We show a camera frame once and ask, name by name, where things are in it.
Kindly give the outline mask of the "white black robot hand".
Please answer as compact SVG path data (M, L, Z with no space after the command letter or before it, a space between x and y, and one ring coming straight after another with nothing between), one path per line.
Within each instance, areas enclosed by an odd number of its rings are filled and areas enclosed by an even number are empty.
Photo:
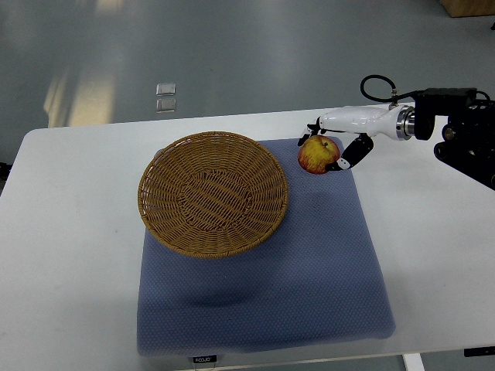
M392 140L407 141L415 136L415 109L399 105L392 109L349 106L333 108L306 125L299 148L312 136L349 133L357 137L342 151L328 172L347 170L362 161L374 148L373 137L382 134Z

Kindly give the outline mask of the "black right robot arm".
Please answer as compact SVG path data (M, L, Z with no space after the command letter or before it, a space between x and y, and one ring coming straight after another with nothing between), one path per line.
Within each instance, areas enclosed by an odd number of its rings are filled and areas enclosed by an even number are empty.
M414 92L415 137L431 138L435 119L447 117L435 157L494 188L494 100L476 88L428 88Z

